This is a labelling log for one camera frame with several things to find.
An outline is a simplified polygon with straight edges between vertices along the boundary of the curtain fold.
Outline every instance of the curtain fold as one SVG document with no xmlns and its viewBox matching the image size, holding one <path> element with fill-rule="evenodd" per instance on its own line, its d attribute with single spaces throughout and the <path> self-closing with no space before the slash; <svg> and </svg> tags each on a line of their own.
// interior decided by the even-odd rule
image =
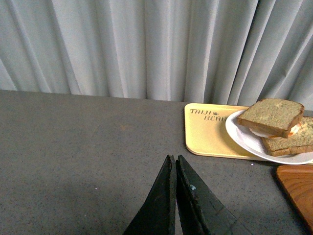
<svg viewBox="0 0 313 235">
<path fill-rule="evenodd" d="M 0 89 L 313 110 L 311 0 L 0 0 Z"/>
</svg>

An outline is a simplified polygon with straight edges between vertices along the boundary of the sandwich filling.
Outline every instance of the sandwich filling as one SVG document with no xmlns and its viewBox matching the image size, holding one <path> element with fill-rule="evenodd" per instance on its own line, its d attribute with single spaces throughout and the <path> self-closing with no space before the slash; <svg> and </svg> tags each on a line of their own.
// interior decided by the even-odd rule
<svg viewBox="0 0 313 235">
<path fill-rule="evenodd" d="M 296 124 L 291 129 L 291 131 L 289 132 L 288 137 L 293 136 L 294 134 L 296 134 L 300 128 L 301 128 L 301 123 Z M 255 135 L 259 136 L 259 137 L 264 137 L 264 138 L 268 138 L 268 139 L 279 138 L 278 136 L 274 136 L 274 135 L 268 134 L 266 132 L 256 131 L 253 128 L 249 128 L 249 129 L 250 129 L 250 131 L 253 134 L 255 134 Z"/>
</svg>

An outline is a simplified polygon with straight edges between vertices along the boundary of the bread crust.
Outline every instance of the bread crust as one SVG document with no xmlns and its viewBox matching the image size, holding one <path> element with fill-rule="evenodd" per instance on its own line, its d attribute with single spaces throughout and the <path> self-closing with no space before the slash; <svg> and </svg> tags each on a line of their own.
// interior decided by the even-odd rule
<svg viewBox="0 0 313 235">
<path fill-rule="evenodd" d="M 278 127 L 271 127 L 268 125 L 264 125 L 261 123 L 256 123 L 253 121 L 249 121 L 247 119 L 243 119 L 242 118 L 242 114 L 240 114 L 237 117 L 237 123 L 239 125 L 242 126 L 246 126 L 249 128 L 253 128 L 256 131 L 261 131 L 261 132 L 266 132 L 268 134 L 274 135 L 274 136 L 278 136 L 278 137 L 282 137 L 282 138 L 288 138 L 288 134 L 290 133 L 291 129 L 298 124 L 301 121 L 301 118 L 303 116 L 304 113 L 304 106 L 302 104 L 301 105 L 301 109 L 299 110 L 299 113 L 293 117 L 292 121 L 288 124 L 288 128 L 286 130 L 278 128 Z"/>
</svg>

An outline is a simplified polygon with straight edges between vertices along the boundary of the white plate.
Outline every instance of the white plate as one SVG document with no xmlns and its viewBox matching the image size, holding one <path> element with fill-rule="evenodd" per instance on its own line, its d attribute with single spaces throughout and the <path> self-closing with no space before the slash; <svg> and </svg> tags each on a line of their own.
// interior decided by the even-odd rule
<svg viewBox="0 0 313 235">
<path fill-rule="evenodd" d="M 276 163 L 300 165 L 313 161 L 313 152 L 290 154 L 279 157 L 273 157 L 266 154 L 261 138 L 253 134 L 249 128 L 237 124 L 236 117 L 243 111 L 244 110 L 240 110 L 231 114 L 226 120 L 226 130 L 229 136 L 242 148 L 260 158 Z"/>
</svg>

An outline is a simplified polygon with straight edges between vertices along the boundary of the tray logo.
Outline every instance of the tray logo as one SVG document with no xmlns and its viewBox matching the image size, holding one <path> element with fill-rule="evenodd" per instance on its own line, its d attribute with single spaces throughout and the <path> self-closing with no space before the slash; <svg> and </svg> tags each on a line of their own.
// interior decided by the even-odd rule
<svg viewBox="0 0 313 235">
<path fill-rule="evenodd" d="M 201 110 L 201 109 L 190 109 L 191 114 L 203 115 L 206 121 L 226 121 L 227 117 L 222 117 L 216 111 Z"/>
</svg>

